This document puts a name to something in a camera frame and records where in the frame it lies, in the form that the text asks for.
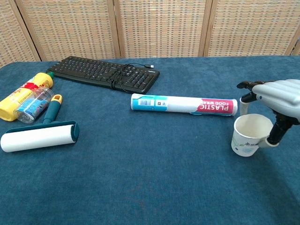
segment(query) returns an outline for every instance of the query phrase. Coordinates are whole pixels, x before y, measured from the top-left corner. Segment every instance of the plastic food wrap roll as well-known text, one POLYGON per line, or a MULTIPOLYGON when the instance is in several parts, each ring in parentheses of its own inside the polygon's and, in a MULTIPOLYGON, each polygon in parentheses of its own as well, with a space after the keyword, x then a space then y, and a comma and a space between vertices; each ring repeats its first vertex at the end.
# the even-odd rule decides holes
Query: plastic food wrap roll
POLYGON ((74 143, 72 138, 73 126, 66 125, 5 133, 1 137, 1 148, 5 152, 12 152, 74 143))
POLYGON ((238 110, 238 102, 236 99, 132 94, 131 109, 234 116, 238 110))

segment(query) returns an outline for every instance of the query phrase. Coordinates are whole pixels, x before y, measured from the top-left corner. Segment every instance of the woven screen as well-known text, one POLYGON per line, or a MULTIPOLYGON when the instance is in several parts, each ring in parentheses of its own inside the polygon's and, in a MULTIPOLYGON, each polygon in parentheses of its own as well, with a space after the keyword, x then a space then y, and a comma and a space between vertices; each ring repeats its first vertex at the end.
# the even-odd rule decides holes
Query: woven screen
POLYGON ((16 6, 10 3, 0 0, 0 67, 15 61, 39 60, 24 24, 18 21, 16 6))
POLYGON ((61 60, 69 55, 91 59, 115 58, 106 0, 17 2, 42 60, 61 60))
POLYGON ((118 32, 125 58, 198 56, 204 0, 115 2, 120 10, 118 32))
POLYGON ((299 24, 300 0, 219 0, 208 55, 283 55, 299 24))

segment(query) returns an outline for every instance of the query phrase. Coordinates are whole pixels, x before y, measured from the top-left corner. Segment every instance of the white lint roller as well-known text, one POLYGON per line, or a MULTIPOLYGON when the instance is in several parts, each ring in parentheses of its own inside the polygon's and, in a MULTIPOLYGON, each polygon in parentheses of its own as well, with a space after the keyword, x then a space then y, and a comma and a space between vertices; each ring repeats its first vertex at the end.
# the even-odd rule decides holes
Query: white lint roller
POLYGON ((2 150, 12 152, 75 143, 79 136, 76 121, 55 121, 61 102, 62 96, 54 95, 42 124, 8 130, 0 140, 2 150))

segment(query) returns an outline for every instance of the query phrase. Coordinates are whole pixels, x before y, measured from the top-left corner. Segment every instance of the plastic bottle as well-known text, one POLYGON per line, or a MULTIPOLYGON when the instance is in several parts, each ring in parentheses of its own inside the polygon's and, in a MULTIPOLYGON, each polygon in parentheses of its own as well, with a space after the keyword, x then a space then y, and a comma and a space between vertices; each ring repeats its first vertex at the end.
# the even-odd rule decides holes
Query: plastic bottle
POLYGON ((54 93, 47 87, 36 89, 17 109, 15 117, 23 123, 33 123, 39 114, 49 105, 54 93))
POLYGON ((0 118, 6 121, 14 121, 17 109, 39 87, 51 88, 53 86, 53 73, 38 73, 25 84, 7 96, 0 102, 0 118))

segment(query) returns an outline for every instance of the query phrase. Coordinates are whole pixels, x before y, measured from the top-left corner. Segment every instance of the white cup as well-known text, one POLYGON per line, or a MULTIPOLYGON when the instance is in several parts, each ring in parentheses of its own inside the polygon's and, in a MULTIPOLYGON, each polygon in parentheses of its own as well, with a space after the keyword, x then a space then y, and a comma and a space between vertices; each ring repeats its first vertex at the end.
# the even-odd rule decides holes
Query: white cup
POLYGON ((234 122, 232 150, 244 157, 253 155, 273 128, 271 120, 260 114, 246 114, 234 122))

